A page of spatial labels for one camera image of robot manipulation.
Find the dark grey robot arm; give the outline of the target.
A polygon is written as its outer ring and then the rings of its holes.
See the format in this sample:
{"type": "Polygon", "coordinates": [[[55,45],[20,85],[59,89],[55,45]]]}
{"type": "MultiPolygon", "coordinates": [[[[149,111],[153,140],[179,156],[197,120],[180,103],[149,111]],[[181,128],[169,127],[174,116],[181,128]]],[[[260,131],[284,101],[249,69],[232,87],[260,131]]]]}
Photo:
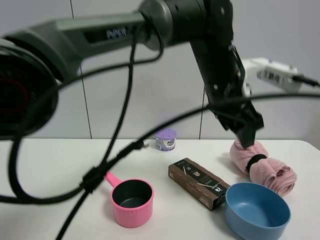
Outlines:
{"type": "Polygon", "coordinates": [[[0,39],[0,137],[13,139],[41,95],[77,78],[83,60],[129,46],[190,43],[210,103],[249,96],[228,0],[145,0],[137,11],[47,21],[0,39]]]}

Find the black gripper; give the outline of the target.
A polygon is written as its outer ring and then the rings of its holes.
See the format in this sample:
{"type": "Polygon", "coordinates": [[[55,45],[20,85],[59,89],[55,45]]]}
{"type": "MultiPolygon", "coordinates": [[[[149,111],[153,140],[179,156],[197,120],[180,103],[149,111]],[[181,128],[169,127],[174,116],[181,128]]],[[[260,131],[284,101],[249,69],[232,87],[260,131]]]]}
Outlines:
{"type": "Polygon", "coordinates": [[[243,148],[255,143],[256,132],[264,127],[262,115],[256,111],[252,102],[236,102],[227,105],[213,106],[229,98],[243,98],[243,81],[233,79],[204,80],[204,90],[208,108],[218,119],[225,130],[232,131],[243,148]]]}

